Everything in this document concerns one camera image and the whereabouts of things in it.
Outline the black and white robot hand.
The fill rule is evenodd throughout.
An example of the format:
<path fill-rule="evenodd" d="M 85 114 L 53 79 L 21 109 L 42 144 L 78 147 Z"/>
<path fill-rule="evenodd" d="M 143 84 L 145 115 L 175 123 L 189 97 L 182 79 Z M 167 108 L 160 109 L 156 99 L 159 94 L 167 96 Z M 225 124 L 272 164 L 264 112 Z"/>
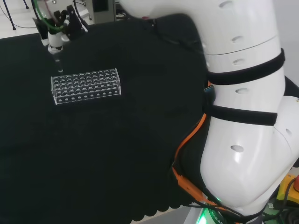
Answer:
<path fill-rule="evenodd" d="M 88 32 L 88 25 L 80 16 L 75 0 L 33 0 L 31 5 L 42 44 L 52 55 Z"/>

